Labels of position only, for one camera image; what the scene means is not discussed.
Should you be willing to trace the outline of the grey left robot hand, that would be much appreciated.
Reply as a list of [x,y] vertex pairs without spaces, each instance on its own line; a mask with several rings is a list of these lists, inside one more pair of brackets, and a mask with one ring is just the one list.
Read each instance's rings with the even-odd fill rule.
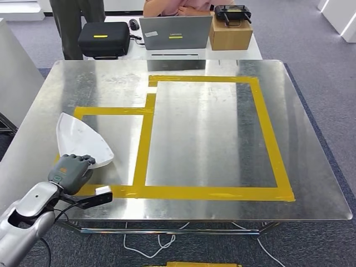
[[91,177],[94,171],[89,167],[95,163],[90,155],[64,154],[50,171],[48,180],[62,188],[65,194],[75,195]]

